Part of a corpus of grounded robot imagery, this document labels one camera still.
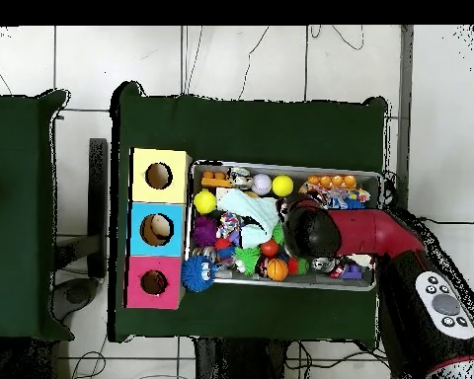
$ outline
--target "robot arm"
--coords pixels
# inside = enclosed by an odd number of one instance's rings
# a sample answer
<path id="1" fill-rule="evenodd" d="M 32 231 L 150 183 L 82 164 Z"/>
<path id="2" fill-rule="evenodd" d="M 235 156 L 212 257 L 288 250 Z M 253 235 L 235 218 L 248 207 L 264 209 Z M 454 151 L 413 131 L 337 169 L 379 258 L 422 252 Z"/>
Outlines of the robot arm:
<path id="1" fill-rule="evenodd" d="M 474 379 L 473 317 L 401 220 L 379 209 L 327 211 L 305 198 L 289 208 L 283 230 L 297 256 L 379 256 L 379 329 L 392 376 Z M 473 294 L 470 304 L 474 312 Z"/>

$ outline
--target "light blue cloth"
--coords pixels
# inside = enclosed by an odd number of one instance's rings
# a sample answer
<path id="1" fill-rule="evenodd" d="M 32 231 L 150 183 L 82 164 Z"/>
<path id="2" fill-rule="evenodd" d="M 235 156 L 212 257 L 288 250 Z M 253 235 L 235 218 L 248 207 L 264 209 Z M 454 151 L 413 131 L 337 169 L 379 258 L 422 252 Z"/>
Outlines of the light blue cloth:
<path id="1" fill-rule="evenodd" d="M 217 208 L 240 216 L 250 216 L 262 226 L 263 229 L 253 224 L 241 228 L 243 249 L 266 243 L 279 221 L 275 198 L 250 197 L 238 189 L 230 189 L 224 194 L 217 202 Z"/>

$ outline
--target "gray bin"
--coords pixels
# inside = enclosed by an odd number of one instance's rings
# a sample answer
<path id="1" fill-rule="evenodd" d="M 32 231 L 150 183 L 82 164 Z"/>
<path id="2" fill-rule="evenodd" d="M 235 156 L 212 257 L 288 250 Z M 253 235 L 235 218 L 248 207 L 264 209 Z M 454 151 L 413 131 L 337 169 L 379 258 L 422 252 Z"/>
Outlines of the gray bin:
<path id="1" fill-rule="evenodd" d="M 195 243 L 191 238 L 191 231 L 195 224 L 196 209 L 193 203 L 194 196 L 201 191 L 201 178 L 203 172 L 221 172 L 227 173 L 231 167 L 241 167 L 247 169 L 254 176 L 258 173 L 269 175 L 272 179 L 278 175 L 289 175 L 293 179 L 293 189 L 298 190 L 303 183 L 306 182 L 309 175 L 353 175 L 358 185 L 370 193 L 370 201 L 366 203 L 367 208 L 380 208 L 383 203 L 383 178 L 378 173 L 373 172 L 357 172 L 351 170 L 332 170 L 320 168 L 291 167 L 291 166 L 272 166 L 263 164 L 250 163 L 233 163 L 233 162 L 215 162 L 215 161 L 194 161 L 190 168 L 190 180 L 192 181 L 193 190 L 189 193 L 187 228 L 186 228 L 186 245 L 185 260 L 190 256 Z M 237 270 L 233 270 L 231 279 L 216 279 L 217 283 L 234 283 L 253 286 L 279 286 L 294 288 L 314 288 L 314 289 L 334 289 L 334 290 L 353 290 L 368 291 L 375 285 L 374 270 L 366 269 L 363 272 L 362 280 L 350 279 L 334 279 L 329 275 L 309 271 L 304 275 L 289 275 L 284 281 L 272 281 L 268 278 L 253 278 L 246 276 Z"/>

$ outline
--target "pink box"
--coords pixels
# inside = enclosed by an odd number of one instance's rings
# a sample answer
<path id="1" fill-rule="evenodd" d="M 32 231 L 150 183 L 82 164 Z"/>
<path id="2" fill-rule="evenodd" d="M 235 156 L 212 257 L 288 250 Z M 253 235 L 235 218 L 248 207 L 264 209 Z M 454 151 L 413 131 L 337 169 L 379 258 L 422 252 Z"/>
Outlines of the pink box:
<path id="1" fill-rule="evenodd" d="M 181 258 L 130 256 L 126 308 L 177 310 L 182 298 L 181 263 Z M 160 295 L 151 295 L 142 289 L 140 280 L 149 270 L 158 270 L 167 279 L 167 287 Z"/>

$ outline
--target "green tablecloth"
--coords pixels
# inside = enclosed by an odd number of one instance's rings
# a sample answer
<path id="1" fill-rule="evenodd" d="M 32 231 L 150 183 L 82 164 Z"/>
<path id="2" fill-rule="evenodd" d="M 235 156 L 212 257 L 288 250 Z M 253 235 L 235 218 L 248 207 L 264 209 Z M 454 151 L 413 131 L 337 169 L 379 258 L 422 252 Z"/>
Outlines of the green tablecloth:
<path id="1" fill-rule="evenodd" d="M 71 340 L 50 316 L 50 122 L 66 92 L 0 97 L 0 337 Z"/>
<path id="2" fill-rule="evenodd" d="M 348 339 L 373 346 L 375 290 L 216 283 L 203 293 L 187 293 L 177 311 L 122 308 L 128 149 L 185 150 L 194 160 L 381 172 L 385 112 L 382 98 L 360 105 L 142 97 L 136 83 L 123 83 L 112 105 L 111 229 L 118 226 L 118 239 L 111 244 L 117 266 L 111 275 L 110 298 L 116 301 L 116 311 L 110 310 L 110 325 L 116 339 L 128 335 Z"/>

